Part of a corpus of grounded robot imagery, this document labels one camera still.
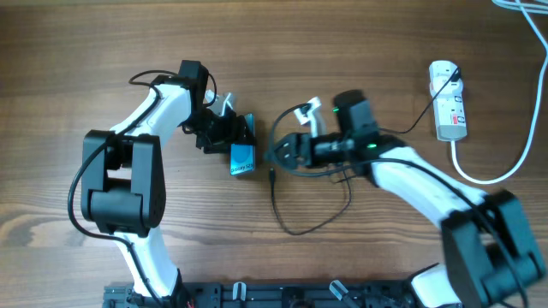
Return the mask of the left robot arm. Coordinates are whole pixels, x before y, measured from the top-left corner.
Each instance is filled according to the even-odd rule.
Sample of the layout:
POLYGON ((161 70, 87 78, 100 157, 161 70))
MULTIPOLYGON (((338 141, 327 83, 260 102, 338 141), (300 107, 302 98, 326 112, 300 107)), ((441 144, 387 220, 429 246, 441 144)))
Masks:
POLYGON ((229 155, 230 173, 255 168, 253 114, 235 112, 235 96, 207 86, 215 79, 199 61, 178 71, 153 69, 143 103, 109 130, 83 139, 82 164, 68 191, 68 218, 87 237, 116 242, 133 282, 105 287, 105 307, 195 307, 167 252, 160 228, 166 206, 162 149, 177 129, 205 154, 229 155))

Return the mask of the blue smartphone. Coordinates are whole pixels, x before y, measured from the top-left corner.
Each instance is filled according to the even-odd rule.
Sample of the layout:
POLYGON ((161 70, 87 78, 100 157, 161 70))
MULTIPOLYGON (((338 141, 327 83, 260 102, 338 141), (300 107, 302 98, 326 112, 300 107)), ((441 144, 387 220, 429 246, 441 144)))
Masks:
POLYGON ((230 148, 230 174, 239 176, 255 170, 255 146, 233 144, 230 148))

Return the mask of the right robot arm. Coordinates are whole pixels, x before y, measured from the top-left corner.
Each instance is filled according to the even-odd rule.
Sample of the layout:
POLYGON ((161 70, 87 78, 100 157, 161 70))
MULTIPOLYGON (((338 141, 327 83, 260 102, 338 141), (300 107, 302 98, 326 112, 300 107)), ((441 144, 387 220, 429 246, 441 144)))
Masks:
POLYGON ((440 232, 444 261, 412 275, 413 307, 490 307, 513 296, 524 306, 527 289, 547 268, 520 200, 511 192, 467 186, 426 162, 411 146, 378 127, 360 90, 333 99, 339 129, 323 129, 321 104, 293 112, 306 133, 270 136, 266 158, 300 177, 352 171, 413 206, 440 232))

